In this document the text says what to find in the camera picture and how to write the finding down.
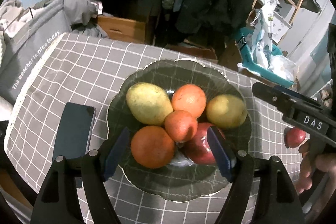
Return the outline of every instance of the wooden drawer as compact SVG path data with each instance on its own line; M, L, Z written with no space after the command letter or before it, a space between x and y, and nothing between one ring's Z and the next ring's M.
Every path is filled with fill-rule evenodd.
M146 23L119 17L98 16L98 25L110 39L145 43Z

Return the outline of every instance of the screw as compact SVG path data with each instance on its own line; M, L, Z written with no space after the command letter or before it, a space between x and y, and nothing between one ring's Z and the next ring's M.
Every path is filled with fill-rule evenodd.
M247 155L247 153L244 150L239 150L238 155L241 156L241 157L245 157Z
M278 156L272 156L271 159L275 162L279 162L280 158Z
M63 156L57 156L55 160L56 162L61 162L63 159L64 159Z
M91 157L93 157L93 156L96 156L96 155L98 155L98 150L91 150L90 152L89 152L89 155L91 156Z

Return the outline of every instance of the plastic bag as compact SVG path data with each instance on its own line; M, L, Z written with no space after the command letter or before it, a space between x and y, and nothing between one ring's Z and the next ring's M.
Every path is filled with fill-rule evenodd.
M186 167L194 165L195 163L176 148L174 158L169 164L177 167Z
M256 64L267 69L269 66L268 60L264 52L266 46L268 51L273 50L273 14L276 6L279 4L278 0L261 0L263 7L257 10L256 17L254 18L251 26L254 25L255 29L252 34L252 47L251 54Z
M268 70L283 79L294 81L294 70L296 64L283 55L271 55Z

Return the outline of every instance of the yellow pear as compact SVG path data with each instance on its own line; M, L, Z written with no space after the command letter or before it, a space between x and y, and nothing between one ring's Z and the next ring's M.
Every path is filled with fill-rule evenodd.
M244 123L247 110L242 99L222 94L208 103L206 114L209 122L219 128L235 128Z
M160 126L173 112L167 93L157 85L140 82L126 93L126 102L133 116L142 123Z

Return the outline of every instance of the tablecloth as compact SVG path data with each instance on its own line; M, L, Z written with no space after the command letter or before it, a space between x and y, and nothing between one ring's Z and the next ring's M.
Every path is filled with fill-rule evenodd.
M136 70L160 59L193 58L227 77L244 96L251 115L249 153L268 159L278 155L293 181L298 179L301 155L286 149L284 129L288 126L273 106L252 94L250 79L209 61L149 45L125 43L65 33L56 39L28 77L14 106L5 138L5 151L18 173L38 192L51 166L55 136L66 102L96 108L90 149L106 139L106 113L123 81ZM249 223L255 207L259 180L253 182L243 223ZM105 182L106 191L124 224L212 224L230 190L185 203L166 201L138 190L118 167ZM84 189L78 189L85 223L93 223Z

